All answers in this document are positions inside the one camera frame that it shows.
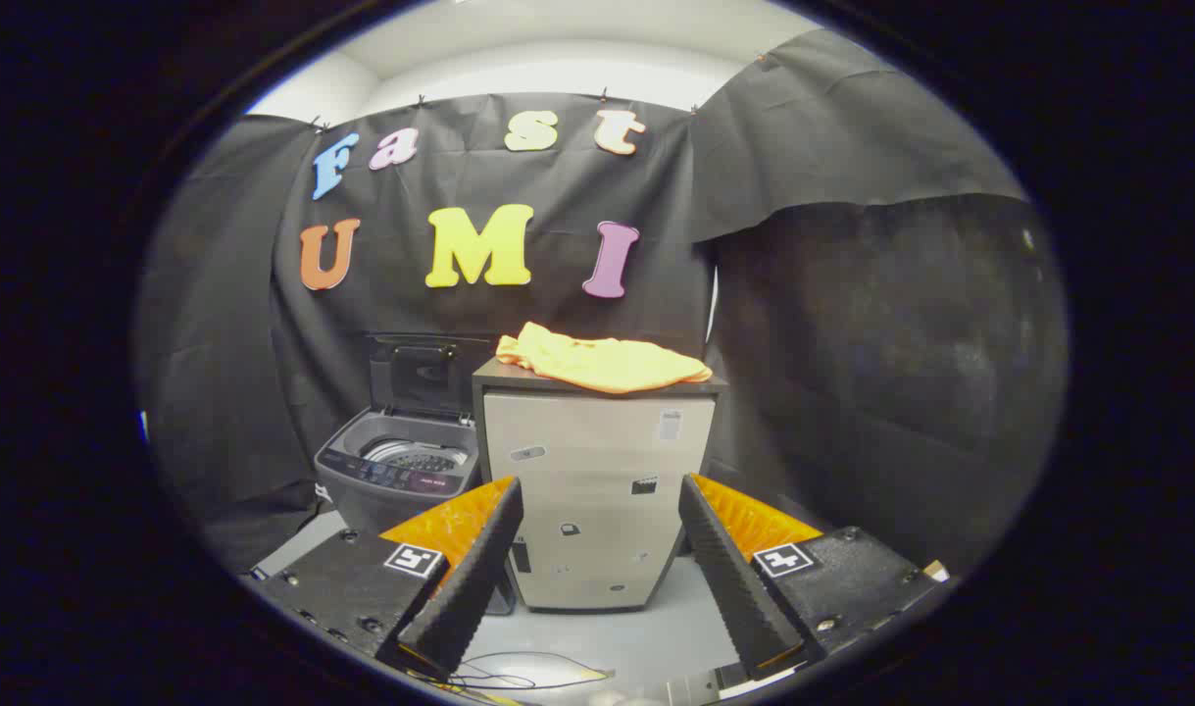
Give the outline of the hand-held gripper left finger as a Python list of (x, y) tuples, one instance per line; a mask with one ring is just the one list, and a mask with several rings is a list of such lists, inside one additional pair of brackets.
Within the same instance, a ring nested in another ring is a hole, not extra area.
[(520, 480), (495, 479), (386, 532), (335, 533), (261, 591), (341, 646), (445, 681), (462, 667), (522, 518)]

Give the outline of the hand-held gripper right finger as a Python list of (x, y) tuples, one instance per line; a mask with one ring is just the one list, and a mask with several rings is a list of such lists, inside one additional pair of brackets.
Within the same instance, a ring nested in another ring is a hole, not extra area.
[(816, 529), (699, 474), (684, 478), (678, 512), (750, 679), (862, 646), (951, 577), (942, 563), (917, 566), (865, 529)]

